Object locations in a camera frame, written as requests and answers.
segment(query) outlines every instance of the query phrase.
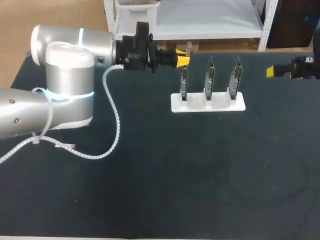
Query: metal shelf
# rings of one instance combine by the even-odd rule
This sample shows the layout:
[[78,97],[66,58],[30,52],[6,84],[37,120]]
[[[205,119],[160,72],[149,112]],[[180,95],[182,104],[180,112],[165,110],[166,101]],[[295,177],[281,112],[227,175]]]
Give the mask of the metal shelf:
[[[155,40],[261,38],[266,48],[278,0],[267,0],[265,25],[251,0],[162,0],[157,10]],[[113,16],[113,1],[104,0],[105,12]],[[124,31],[118,14],[110,25],[115,39],[133,35]]]

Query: white cable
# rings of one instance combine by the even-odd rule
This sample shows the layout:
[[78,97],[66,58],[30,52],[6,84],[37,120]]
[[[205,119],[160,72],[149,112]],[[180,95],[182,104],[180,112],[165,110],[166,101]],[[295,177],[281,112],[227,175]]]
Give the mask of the white cable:
[[[120,118],[118,115],[118,111],[117,108],[115,106],[115,103],[111,97],[111,94],[109,92],[108,86],[107,86],[107,75],[108,73],[110,73],[112,70],[116,70],[116,69],[124,69],[123,65],[113,65],[111,67],[109,67],[107,70],[105,70],[105,72],[103,73],[102,76],[102,83],[103,83],[103,87],[105,90],[105,93],[110,101],[111,107],[113,109],[114,112],[114,116],[115,116],[115,121],[116,121],[116,133],[115,133],[115,138],[114,138],[114,142],[112,144],[112,146],[110,147],[110,149],[108,151],[106,151],[105,153],[101,154],[101,155],[97,155],[97,156],[92,156],[92,155],[87,155],[84,153],[81,153],[79,151],[76,151],[72,148],[70,148],[70,145],[64,144],[52,137],[48,137],[48,136],[43,136],[41,138],[41,140],[44,141],[48,141],[50,143],[53,143],[55,145],[58,145],[59,147],[67,150],[68,152],[77,155],[78,157],[84,158],[84,159],[91,159],[91,160],[98,160],[98,159],[103,159],[106,156],[108,156],[110,153],[112,153],[112,151],[115,149],[115,147],[118,144],[119,141],[119,136],[120,136]],[[17,146],[15,146],[11,151],[9,151],[6,155],[4,155],[3,157],[0,158],[0,164],[3,163],[5,160],[7,160],[8,158],[10,158],[13,154],[15,154],[19,149],[21,149],[23,146],[25,146],[28,143],[31,143],[32,141],[34,141],[36,138],[38,138],[38,136],[32,136],[27,138],[26,140],[20,142]]]
[[82,38],[84,37],[84,29],[83,28],[80,28],[80,31],[79,31],[79,40],[78,40],[78,47],[79,48],[82,48]]
[[42,87],[35,87],[34,89],[32,89],[31,92],[35,93],[38,90],[41,90],[45,94],[46,98],[48,99],[48,102],[49,102],[49,114],[48,114],[48,118],[46,120],[46,124],[44,126],[44,129],[43,129],[42,133],[39,136],[37,136],[35,132],[32,133],[33,137],[37,137],[35,140],[32,141],[33,144],[38,144],[40,142],[40,139],[44,135],[46,135],[47,131],[49,130],[49,128],[51,126],[52,119],[54,117],[54,107],[53,107],[53,104],[52,104],[52,99],[51,99],[50,94],[48,94],[48,91],[45,90]]

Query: white stand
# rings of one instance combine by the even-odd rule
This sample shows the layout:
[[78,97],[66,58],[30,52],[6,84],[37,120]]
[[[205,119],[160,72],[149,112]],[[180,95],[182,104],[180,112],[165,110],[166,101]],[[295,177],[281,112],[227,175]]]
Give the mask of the white stand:
[[180,93],[171,94],[171,111],[173,113],[240,112],[245,109],[246,104],[242,93],[238,92],[236,100],[231,100],[229,88],[226,92],[213,92],[211,101],[207,101],[204,92],[188,93],[187,101],[182,101]]

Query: screw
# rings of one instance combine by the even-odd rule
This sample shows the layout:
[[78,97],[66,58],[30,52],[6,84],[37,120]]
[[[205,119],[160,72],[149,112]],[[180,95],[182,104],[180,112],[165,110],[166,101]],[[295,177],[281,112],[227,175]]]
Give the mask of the screw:
[[104,60],[103,57],[99,57],[98,60],[97,60],[97,62],[98,62],[99,64],[103,64],[103,63],[105,62],[105,60]]

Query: black table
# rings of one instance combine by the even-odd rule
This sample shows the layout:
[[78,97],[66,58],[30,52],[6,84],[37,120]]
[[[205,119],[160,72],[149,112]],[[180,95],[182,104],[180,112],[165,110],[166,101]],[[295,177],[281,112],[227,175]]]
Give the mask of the black table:
[[[225,91],[235,53],[212,54]],[[102,160],[51,143],[29,144],[0,165],[0,235],[104,238],[320,238],[320,81],[266,79],[297,53],[240,53],[244,112],[172,113],[180,71],[114,71],[116,150]],[[211,54],[195,54],[189,92],[201,92]],[[88,127],[47,135],[84,153],[105,152],[115,118],[96,71]],[[13,88],[45,87],[28,57]],[[1,155],[26,136],[0,141]]]

